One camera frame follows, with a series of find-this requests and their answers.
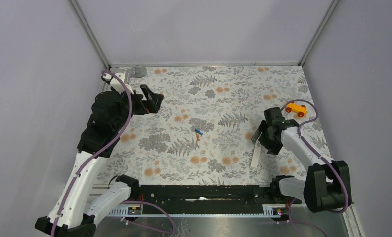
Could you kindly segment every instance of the orange object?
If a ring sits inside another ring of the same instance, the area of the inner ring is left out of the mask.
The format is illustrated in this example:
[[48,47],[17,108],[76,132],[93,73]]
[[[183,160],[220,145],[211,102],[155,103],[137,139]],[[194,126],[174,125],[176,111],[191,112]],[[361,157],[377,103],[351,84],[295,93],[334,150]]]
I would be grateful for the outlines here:
[[303,117],[308,113],[308,110],[306,109],[305,105],[297,105],[295,103],[289,103],[286,106],[286,112],[290,113],[291,111],[298,113],[299,117]]

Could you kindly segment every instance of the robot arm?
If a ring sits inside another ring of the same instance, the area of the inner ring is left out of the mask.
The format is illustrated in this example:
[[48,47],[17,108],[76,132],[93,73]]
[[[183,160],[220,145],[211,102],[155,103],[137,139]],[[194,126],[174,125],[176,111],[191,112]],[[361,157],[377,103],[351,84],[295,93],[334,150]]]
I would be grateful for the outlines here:
[[[299,124],[291,119],[286,120],[279,107],[264,111],[263,120],[251,138],[268,149],[269,154],[277,155],[285,146],[292,151],[307,170],[306,180],[298,180],[293,176],[281,175],[273,178],[270,187],[276,196],[289,196],[303,200],[312,212],[333,210],[345,204],[341,184],[335,178],[328,165],[318,157],[299,137]],[[344,161],[334,161],[323,155],[334,167],[347,189],[348,205],[351,205],[350,174]]]
[[[116,71],[116,75],[122,81],[128,81],[130,76],[144,76],[146,70],[142,70],[136,67],[123,72]],[[122,175],[108,191],[86,207],[94,181],[119,139],[90,162],[85,161],[116,138],[128,117],[129,109],[132,109],[132,115],[157,113],[164,99],[163,95],[153,93],[147,85],[140,86],[146,97],[146,100],[142,100],[143,95],[136,94],[130,86],[126,86],[127,91],[124,91],[123,87],[118,87],[108,74],[103,75],[102,79],[111,86],[111,91],[96,96],[87,128],[81,134],[77,146],[75,164],[67,185],[49,215],[36,221],[35,228],[48,235],[57,220],[54,235],[56,237],[93,236],[100,221],[120,202],[127,200],[131,195],[131,188],[138,185],[137,180]],[[132,108],[129,108],[126,93],[131,96]]]

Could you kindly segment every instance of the gray wall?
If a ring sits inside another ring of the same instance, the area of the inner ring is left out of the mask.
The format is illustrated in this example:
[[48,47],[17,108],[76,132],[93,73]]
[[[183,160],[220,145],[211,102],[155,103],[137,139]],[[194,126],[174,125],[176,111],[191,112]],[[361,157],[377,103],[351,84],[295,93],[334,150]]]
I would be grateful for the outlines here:
[[113,63],[298,62],[331,0],[78,0]]
[[366,236],[392,236],[392,0],[341,1],[304,70]]
[[0,237],[43,236],[101,70],[67,1],[0,0]]

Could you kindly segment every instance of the floral tablecloth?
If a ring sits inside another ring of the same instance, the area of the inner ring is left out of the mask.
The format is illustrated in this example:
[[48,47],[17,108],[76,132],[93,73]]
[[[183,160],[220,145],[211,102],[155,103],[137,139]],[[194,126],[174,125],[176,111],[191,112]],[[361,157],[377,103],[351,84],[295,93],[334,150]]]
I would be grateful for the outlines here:
[[[161,109],[133,116],[96,184],[120,174],[157,185],[266,185],[281,174],[305,179],[305,169],[285,148],[277,156],[263,148],[257,168],[250,168],[250,139],[264,110],[291,99],[312,102],[302,67],[150,67],[147,76],[131,79],[138,93],[141,84],[165,95]],[[306,106],[303,118],[284,116],[310,119],[315,114]],[[203,133],[199,142],[195,129]],[[329,155],[319,121],[303,133]]]

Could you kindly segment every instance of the white strip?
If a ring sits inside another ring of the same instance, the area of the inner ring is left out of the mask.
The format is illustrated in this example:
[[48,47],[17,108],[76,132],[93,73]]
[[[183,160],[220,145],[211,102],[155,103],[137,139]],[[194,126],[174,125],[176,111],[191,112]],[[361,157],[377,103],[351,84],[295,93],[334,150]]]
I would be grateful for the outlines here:
[[354,205],[347,208],[347,210],[343,213],[343,218],[348,231],[348,236],[350,237],[365,236]]
[[250,164],[251,168],[257,168],[257,165],[259,164],[259,159],[260,159],[260,152],[261,152],[261,144],[257,139],[256,144],[254,145],[253,157],[251,158],[251,164]]
[[194,201],[206,201],[208,200],[205,197],[200,197],[199,199],[186,199],[185,201],[194,202]]

